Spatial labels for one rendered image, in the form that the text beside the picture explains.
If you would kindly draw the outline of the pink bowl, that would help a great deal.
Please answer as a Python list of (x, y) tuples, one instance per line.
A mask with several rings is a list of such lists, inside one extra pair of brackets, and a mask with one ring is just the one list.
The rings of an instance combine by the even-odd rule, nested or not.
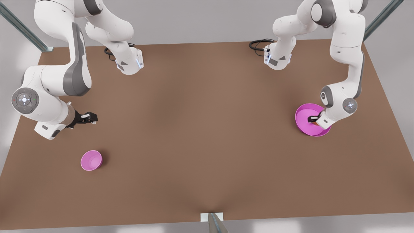
[(85, 171), (93, 171), (102, 165), (103, 158), (100, 152), (90, 150), (81, 158), (81, 167)]

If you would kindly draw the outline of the silver frame post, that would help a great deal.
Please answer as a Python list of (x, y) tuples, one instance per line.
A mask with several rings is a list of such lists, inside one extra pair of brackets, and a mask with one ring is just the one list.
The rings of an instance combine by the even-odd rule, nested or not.
[(391, 0), (377, 17), (367, 26), (363, 42), (400, 6), (405, 0)]
[(46, 46), (14, 13), (12, 13), (2, 2), (0, 2), (0, 15), (16, 28), (25, 38), (27, 38), (41, 52), (52, 52), (53, 47)]
[(201, 213), (201, 222), (208, 222), (209, 233), (229, 233), (223, 223), (223, 212)]

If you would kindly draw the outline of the pink plate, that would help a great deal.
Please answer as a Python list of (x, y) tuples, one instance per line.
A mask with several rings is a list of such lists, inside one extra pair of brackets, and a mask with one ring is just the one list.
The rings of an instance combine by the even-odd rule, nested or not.
[(323, 136), (330, 131), (330, 128), (323, 129), (319, 125), (308, 122), (310, 116), (316, 116), (323, 110), (322, 106), (313, 103), (301, 105), (295, 113), (295, 122), (298, 129), (309, 136)]

